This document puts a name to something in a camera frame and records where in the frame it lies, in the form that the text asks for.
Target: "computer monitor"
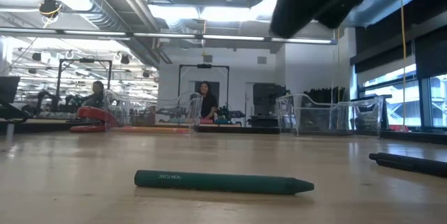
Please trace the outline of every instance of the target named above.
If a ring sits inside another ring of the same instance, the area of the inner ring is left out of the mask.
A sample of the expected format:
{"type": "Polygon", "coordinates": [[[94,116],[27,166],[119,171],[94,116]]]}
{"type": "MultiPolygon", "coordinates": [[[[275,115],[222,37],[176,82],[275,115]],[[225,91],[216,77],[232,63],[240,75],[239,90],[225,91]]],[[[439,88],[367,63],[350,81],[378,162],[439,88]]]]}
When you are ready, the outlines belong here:
{"type": "Polygon", "coordinates": [[[4,103],[14,103],[15,93],[20,77],[0,77],[0,100],[4,103]]]}

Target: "cable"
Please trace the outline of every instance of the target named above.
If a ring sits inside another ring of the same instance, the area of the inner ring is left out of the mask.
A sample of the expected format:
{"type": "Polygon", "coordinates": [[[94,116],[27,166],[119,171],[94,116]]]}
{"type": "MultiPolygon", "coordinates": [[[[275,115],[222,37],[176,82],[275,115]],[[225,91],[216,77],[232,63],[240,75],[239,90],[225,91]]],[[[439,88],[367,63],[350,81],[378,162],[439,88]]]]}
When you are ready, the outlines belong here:
{"type": "Polygon", "coordinates": [[[400,0],[400,18],[402,25],[402,47],[404,50],[404,121],[402,122],[402,131],[405,129],[406,105],[405,105],[405,90],[406,90],[406,38],[405,38],[405,15],[404,15],[404,0],[400,0]]]}

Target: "black hair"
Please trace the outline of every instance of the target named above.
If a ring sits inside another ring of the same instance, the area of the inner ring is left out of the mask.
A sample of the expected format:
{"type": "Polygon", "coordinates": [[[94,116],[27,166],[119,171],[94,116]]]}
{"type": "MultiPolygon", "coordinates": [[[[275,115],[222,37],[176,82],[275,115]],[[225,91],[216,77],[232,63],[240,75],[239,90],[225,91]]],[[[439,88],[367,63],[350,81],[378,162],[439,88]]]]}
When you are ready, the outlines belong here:
{"type": "Polygon", "coordinates": [[[100,86],[101,90],[104,90],[104,84],[101,81],[95,81],[93,84],[97,84],[100,86]]]}
{"type": "Polygon", "coordinates": [[[200,94],[202,94],[201,92],[200,92],[200,87],[202,86],[202,84],[206,84],[207,86],[208,86],[208,92],[207,92],[207,96],[209,96],[209,95],[212,95],[211,94],[211,85],[210,85],[210,83],[208,82],[208,81],[202,81],[200,84],[199,84],[199,86],[198,86],[198,93],[200,93],[200,94]]]}

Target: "metal beam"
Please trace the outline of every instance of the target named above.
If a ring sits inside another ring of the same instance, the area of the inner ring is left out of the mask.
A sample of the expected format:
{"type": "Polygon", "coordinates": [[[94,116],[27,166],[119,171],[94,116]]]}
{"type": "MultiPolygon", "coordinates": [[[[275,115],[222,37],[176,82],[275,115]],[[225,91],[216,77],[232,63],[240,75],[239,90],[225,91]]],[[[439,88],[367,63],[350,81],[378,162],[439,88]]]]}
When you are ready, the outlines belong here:
{"type": "Polygon", "coordinates": [[[336,45],[337,40],[315,38],[278,38],[270,36],[227,36],[209,34],[178,34],[178,33],[145,33],[123,31],[83,31],[63,29],[35,29],[0,27],[0,34],[14,37],[36,38],[78,38],[90,40],[135,40],[137,38],[170,38],[170,39],[198,39],[198,40],[238,40],[264,43],[300,43],[336,45]]]}

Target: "white wall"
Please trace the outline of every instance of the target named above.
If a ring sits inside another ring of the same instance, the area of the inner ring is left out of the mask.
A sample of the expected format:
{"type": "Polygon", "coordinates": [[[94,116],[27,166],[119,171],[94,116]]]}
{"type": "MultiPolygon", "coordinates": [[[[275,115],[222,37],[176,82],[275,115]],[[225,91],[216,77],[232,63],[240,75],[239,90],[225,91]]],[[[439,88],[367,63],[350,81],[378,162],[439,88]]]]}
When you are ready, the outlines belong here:
{"type": "Polygon", "coordinates": [[[299,94],[310,89],[330,88],[333,81],[335,87],[345,87],[346,94],[349,94],[351,83],[349,59],[356,55],[355,32],[354,28],[345,29],[339,45],[285,45],[284,65],[287,88],[292,93],[299,94]]]}
{"type": "Polygon", "coordinates": [[[293,94],[332,85],[334,72],[332,45],[286,45],[286,86],[293,94]]]}
{"type": "Polygon", "coordinates": [[[0,76],[9,75],[9,66],[13,58],[12,48],[8,46],[8,40],[0,37],[0,76]]]}
{"type": "Polygon", "coordinates": [[[282,45],[276,56],[276,84],[286,85],[286,45],[282,45]]]}
{"type": "MultiPolygon", "coordinates": [[[[176,98],[180,64],[202,64],[202,49],[181,50],[166,48],[166,54],[174,64],[161,64],[159,70],[159,98],[176,98]]],[[[275,83],[275,55],[269,50],[240,49],[206,49],[206,54],[213,55],[212,65],[230,66],[229,104],[233,110],[245,110],[245,85],[248,82],[275,83]],[[257,64],[258,57],[267,57],[267,64],[257,64]]],[[[220,82],[219,106],[226,102],[226,77],[217,69],[191,68],[181,79],[181,91],[189,88],[190,81],[220,82]]]]}

